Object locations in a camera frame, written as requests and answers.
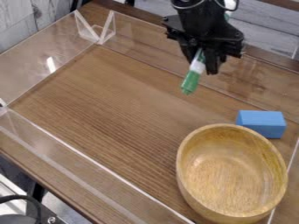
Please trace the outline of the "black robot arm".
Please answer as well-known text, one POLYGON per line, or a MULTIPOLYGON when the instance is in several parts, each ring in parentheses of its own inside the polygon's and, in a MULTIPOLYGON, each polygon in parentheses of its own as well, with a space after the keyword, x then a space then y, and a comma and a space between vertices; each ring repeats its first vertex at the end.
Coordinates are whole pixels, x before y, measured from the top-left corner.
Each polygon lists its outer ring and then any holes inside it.
POLYGON ((229 23, 239 0, 171 0, 176 14, 163 18, 168 39, 175 40, 192 62, 203 51, 207 74, 217 74, 227 57, 241 57, 244 34, 229 23))

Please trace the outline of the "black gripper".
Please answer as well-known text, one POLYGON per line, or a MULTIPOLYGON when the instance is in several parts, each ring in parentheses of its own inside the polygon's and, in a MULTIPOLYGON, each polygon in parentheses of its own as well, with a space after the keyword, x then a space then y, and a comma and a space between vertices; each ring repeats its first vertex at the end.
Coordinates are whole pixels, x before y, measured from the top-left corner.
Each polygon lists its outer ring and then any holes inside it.
POLYGON ((224 16, 219 19, 209 17, 200 22, 183 22, 177 15, 171 15, 163 18, 163 26, 167 29, 167 38, 179 43, 188 63, 192 63, 197 50, 205 48, 203 53, 207 74, 219 73, 227 55, 241 57, 244 34, 224 16))

